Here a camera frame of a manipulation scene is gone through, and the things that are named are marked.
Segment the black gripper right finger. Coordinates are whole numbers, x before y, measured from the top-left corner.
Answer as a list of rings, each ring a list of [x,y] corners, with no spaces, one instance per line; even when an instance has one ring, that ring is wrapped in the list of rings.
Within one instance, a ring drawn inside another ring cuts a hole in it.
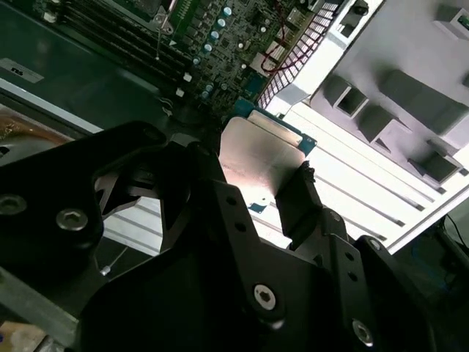
[[[442,351],[443,329],[416,286],[379,241],[346,238],[342,218],[322,206],[303,163],[276,195],[283,233],[298,263],[308,315],[299,332],[311,351]]]

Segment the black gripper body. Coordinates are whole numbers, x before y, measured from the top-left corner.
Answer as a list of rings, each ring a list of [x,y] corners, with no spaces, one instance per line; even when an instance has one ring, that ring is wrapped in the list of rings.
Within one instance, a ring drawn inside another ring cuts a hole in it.
[[[80,323],[81,351],[351,351],[332,283],[316,265],[284,251],[260,260],[286,305],[276,331],[235,303],[219,256],[165,253],[103,286]]]

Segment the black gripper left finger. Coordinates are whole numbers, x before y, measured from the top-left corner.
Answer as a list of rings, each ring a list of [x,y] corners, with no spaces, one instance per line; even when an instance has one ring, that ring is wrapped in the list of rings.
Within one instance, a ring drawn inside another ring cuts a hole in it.
[[[86,284],[78,278],[92,263],[103,220],[139,197],[161,201],[163,237],[172,241],[162,254],[219,256],[236,305],[263,329],[284,325],[280,287],[260,260],[265,248],[217,153],[168,142],[145,122],[1,168],[1,308],[44,329],[80,328],[94,296],[81,297]]]

